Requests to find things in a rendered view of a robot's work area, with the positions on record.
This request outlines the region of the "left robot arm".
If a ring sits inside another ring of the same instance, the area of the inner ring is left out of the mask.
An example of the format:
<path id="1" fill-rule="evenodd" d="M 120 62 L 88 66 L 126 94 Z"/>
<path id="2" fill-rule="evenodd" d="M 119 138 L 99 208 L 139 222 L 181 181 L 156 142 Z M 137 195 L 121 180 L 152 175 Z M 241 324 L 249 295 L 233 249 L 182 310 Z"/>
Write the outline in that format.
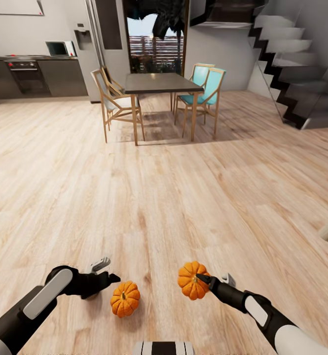
<path id="1" fill-rule="evenodd" d="M 44 286 L 35 286 L 0 317 L 0 355 L 18 354 L 57 306 L 59 295 L 78 295 L 86 300 L 111 283 L 118 283 L 120 278 L 115 274 L 97 274 L 110 263 L 109 257 L 102 257 L 89 264 L 85 274 L 73 267 L 53 268 Z"/>

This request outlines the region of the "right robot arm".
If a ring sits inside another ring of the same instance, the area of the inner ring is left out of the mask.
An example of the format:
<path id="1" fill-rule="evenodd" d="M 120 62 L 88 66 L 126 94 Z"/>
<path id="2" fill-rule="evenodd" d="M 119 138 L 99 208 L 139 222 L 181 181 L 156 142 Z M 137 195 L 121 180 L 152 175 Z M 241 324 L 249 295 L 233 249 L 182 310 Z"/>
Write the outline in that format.
<path id="1" fill-rule="evenodd" d="M 328 355 L 328 348 L 304 333 L 265 296 L 237 290 L 229 273 L 221 274 L 221 280 L 200 274 L 196 277 L 209 284 L 209 291 L 221 302 L 244 314 L 249 313 L 278 355 Z"/>

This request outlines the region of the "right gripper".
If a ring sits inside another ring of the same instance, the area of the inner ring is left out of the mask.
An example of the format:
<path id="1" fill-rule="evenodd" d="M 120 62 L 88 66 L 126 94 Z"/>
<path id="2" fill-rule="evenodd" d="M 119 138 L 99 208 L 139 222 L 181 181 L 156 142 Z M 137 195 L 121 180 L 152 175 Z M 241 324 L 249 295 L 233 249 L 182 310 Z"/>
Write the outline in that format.
<path id="1" fill-rule="evenodd" d="M 218 278 L 196 274 L 196 277 L 202 280 L 204 283 L 209 284 L 209 291 L 211 291 L 221 302 L 232 306 L 232 294 L 236 288 L 222 283 Z M 234 308 L 234 307 L 233 307 Z"/>

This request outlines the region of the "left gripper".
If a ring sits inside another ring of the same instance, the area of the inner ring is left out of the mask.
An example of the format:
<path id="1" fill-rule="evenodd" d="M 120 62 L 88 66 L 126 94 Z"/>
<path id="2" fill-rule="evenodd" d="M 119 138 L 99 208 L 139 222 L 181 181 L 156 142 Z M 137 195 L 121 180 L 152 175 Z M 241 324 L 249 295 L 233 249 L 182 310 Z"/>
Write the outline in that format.
<path id="1" fill-rule="evenodd" d="M 55 267 L 51 270 L 51 272 L 57 269 L 65 269 L 65 266 Z M 106 287 L 110 286 L 111 283 L 118 283 L 120 281 L 120 278 L 117 275 L 109 275 L 108 271 L 104 271 L 97 275 L 89 274 L 87 277 L 88 285 L 81 296 L 81 299 L 84 300 L 86 300 L 86 298 L 92 296 L 93 294 L 99 293 L 102 289 L 105 289 Z"/>

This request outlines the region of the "pumpkin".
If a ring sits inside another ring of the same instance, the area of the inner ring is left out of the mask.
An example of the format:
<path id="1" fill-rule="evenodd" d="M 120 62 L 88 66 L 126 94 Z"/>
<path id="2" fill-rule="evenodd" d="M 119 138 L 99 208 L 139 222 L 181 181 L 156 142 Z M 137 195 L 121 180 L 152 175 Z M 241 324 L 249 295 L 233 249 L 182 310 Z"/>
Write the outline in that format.
<path id="1" fill-rule="evenodd" d="M 131 281 L 121 283 L 110 300 L 112 312 L 119 318 L 130 316 L 139 306 L 140 295 L 136 284 Z"/>
<path id="2" fill-rule="evenodd" d="M 183 268 L 179 269 L 178 285 L 181 287 L 182 293 L 192 301 L 202 299 L 209 292 L 210 286 L 197 278 L 196 274 L 209 276 L 206 267 L 199 264 L 198 261 L 187 262 Z"/>

